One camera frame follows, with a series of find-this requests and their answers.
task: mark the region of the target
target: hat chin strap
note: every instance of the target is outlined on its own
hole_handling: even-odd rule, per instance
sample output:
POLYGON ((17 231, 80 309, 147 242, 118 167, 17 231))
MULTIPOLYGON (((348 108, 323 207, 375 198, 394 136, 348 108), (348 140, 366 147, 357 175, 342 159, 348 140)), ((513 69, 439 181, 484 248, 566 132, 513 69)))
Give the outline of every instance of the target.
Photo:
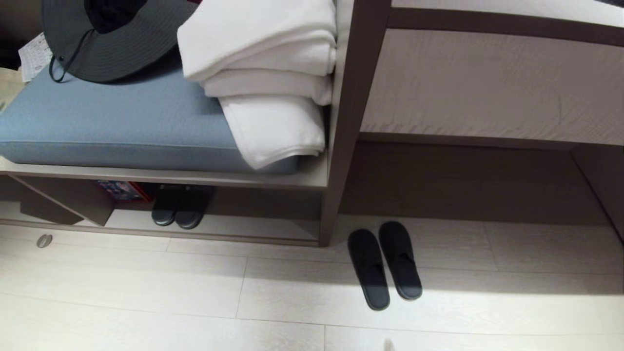
MULTIPOLYGON (((72 54, 72 57, 69 58, 69 61, 67 62, 67 65, 65 65, 63 67, 63 75, 56 79, 54 78, 54 73, 53 71, 53 67, 54 67, 54 55, 52 55, 52 59, 50 59, 50 65, 48 66, 48 74, 50 74, 50 78, 52 78, 53 81, 60 83, 63 81, 63 78, 65 78, 65 73, 67 73, 67 70, 69 69, 69 67, 72 65, 72 63, 74 63, 74 59, 76 59, 76 56, 78 55, 78 52, 80 51, 80 49, 82 48, 82 43, 84 42, 85 39, 87 39, 87 36, 91 33, 93 33, 95 31, 95 29, 89 29, 88 31, 86 31, 83 35, 82 38, 80 38, 80 41, 78 42, 78 46, 76 47, 76 49, 74 50, 74 53, 72 54)), ((63 61, 63 57, 61 56, 59 58, 59 61, 63 61)))

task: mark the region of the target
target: folded white towel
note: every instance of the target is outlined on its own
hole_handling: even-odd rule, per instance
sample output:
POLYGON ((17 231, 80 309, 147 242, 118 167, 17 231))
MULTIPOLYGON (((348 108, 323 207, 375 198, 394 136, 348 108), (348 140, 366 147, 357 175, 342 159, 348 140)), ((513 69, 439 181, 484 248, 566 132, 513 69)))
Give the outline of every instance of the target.
POLYGON ((254 169, 295 155, 318 156, 325 148, 320 108, 300 96, 220 97, 243 158, 254 169))
POLYGON ((331 79, 310 74, 271 69, 229 69, 201 83, 206 96, 280 94, 310 97, 315 103, 331 104, 331 79))
POLYGON ((202 82, 236 61, 284 44, 324 40, 335 47, 335 12, 333 0, 203 1, 178 29, 184 76, 202 82))
POLYGON ((336 48, 325 39, 276 46, 227 65, 226 69, 274 69, 327 76, 334 71, 336 48))

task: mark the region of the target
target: blue seat cushion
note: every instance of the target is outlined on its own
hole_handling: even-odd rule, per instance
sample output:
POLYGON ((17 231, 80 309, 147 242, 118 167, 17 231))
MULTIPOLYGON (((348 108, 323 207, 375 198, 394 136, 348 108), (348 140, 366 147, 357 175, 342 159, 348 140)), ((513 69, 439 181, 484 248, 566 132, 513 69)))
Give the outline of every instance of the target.
MULTIPOLYGON (((257 172, 219 101, 184 79, 179 59, 116 84, 70 74, 59 84, 45 68, 0 116, 0 154, 25 164, 257 172)), ((290 157, 260 172, 292 174, 296 164, 290 157)))

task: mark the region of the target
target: hat brim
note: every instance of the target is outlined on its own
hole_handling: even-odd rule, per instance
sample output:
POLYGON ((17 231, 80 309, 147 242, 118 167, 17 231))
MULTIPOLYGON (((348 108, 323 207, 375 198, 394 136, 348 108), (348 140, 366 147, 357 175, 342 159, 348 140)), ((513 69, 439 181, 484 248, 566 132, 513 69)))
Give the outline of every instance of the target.
MULTIPOLYGON (((67 70, 90 82, 110 82, 127 77, 157 61, 177 44, 177 30, 197 4, 178 0, 149 0, 125 26, 89 34, 67 70)), ((64 65, 80 38, 93 25, 84 0, 43 0, 42 23, 53 55, 64 65)))

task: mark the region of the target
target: white tile floor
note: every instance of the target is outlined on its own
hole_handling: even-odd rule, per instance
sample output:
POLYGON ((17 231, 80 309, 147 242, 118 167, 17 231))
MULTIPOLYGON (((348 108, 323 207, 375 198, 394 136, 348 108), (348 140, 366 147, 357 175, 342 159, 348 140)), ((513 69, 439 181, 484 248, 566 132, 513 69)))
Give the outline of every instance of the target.
POLYGON ((424 295, 374 312, 346 238, 385 220, 327 249, 0 225, 0 350, 622 349, 611 228, 401 219, 424 295))

